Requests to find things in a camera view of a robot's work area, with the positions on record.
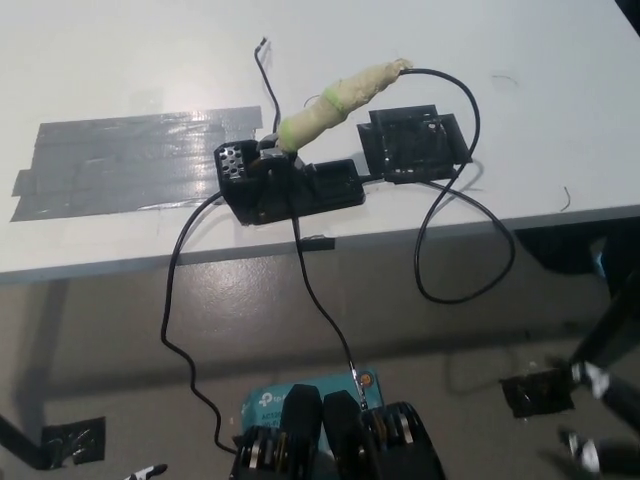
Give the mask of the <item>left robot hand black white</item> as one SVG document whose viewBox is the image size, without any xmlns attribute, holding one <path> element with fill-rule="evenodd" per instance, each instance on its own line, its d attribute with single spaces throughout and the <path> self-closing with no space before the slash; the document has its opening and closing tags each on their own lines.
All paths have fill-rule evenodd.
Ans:
<svg viewBox="0 0 640 480">
<path fill-rule="evenodd" d="M 128 477 L 125 477 L 125 480 L 150 480 L 153 477 L 162 475 L 167 469 L 167 464 L 152 465 L 130 474 Z"/>
</svg>

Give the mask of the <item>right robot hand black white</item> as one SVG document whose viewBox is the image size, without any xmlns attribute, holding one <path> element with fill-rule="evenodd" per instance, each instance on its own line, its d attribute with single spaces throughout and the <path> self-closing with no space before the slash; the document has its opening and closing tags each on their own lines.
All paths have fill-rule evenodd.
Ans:
<svg viewBox="0 0 640 480">
<path fill-rule="evenodd" d="M 589 362 L 570 367 L 574 386 L 584 386 L 595 400 L 639 433 L 639 389 Z M 592 475 L 621 475 L 639 478 L 639 444 L 596 441 L 576 431 L 560 428 L 559 440 L 582 470 Z"/>
</svg>

